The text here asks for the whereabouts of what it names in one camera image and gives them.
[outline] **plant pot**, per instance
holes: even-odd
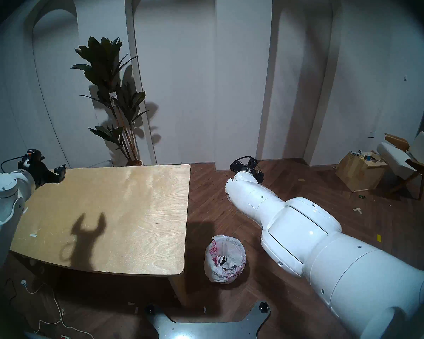
[[[143,162],[141,160],[130,160],[127,162],[126,166],[142,166]]]

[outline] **wooden floor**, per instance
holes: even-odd
[[[424,196],[417,201],[401,191],[400,195],[387,198],[385,192],[395,183],[390,175],[385,175],[377,190],[364,192],[366,198],[361,199],[358,193],[348,190],[334,170],[309,168],[296,160],[264,161],[260,167],[265,172],[263,184],[283,200],[310,199],[333,215],[344,233],[424,270]],[[240,320],[256,301],[266,300],[272,313],[262,325],[259,339],[350,338],[308,282],[284,272],[264,252],[261,229],[238,213],[226,198],[225,182],[232,177],[230,171],[216,172],[213,164],[192,165],[185,269],[188,293],[194,302],[192,309],[180,308],[165,278],[64,269],[55,293],[65,311],[65,324],[89,331],[95,339],[157,338],[157,332],[142,315],[149,302],[159,304],[173,320],[207,322]],[[362,214],[352,210],[356,207],[361,208]],[[381,242],[377,242],[377,234],[382,236]],[[215,235],[233,236],[245,247],[244,272],[228,285],[209,282],[203,271],[204,252]],[[20,285],[21,279],[27,280],[30,290],[40,283],[12,255],[0,276],[1,286],[8,277],[17,293],[11,305],[31,328],[38,328],[39,319],[59,319],[51,289],[44,286],[38,293],[28,294]],[[8,299],[14,295],[11,282],[4,294]],[[136,315],[135,306],[139,307]],[[42,333],[52,338],[61,334],[89,338],[61,324],[42,325]]]

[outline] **green object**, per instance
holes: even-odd
[[[93,98],[84,94],[83,97],[102,103],[112,113],[112,127],[96,126],[95,129],[89,129],[92,133],[102,137],[106,141],[110,141],[117,145],[128,161],[135,161],[139,158],[139,151],[136,145],[135,128],[139,124],[135,124],[136,119],[141,117],[145,112],[139,112],[140,103],[144,101],[146,93],[133,92],[131,85],[127,81],[123,81],[120,85],[119,71],[132,59],[123,63],[124,58],[120,60],[119,50],[122,42],[119,39],[113,41],[102,37],[100,43],[94,37],[88,40],[88,46],[79,46],[74,50],[77,54],[90,62],[89,64],[75,64],[71,69],[79,69],[84,72],[85,77],[98,87],[97,98]]]

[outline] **cardboard box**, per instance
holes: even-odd
[[[363,156],[371,155],[372,161]],[[388,164],[373,150],[360,156],[349,152],[336,168],[336,175],[352,192],[374,189],[380,182]]]

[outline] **plastic bag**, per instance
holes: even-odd
[[[228,284],[245,267],[245,249],[236,238],[215,236],[206,249],[204,272],[211,282]]]

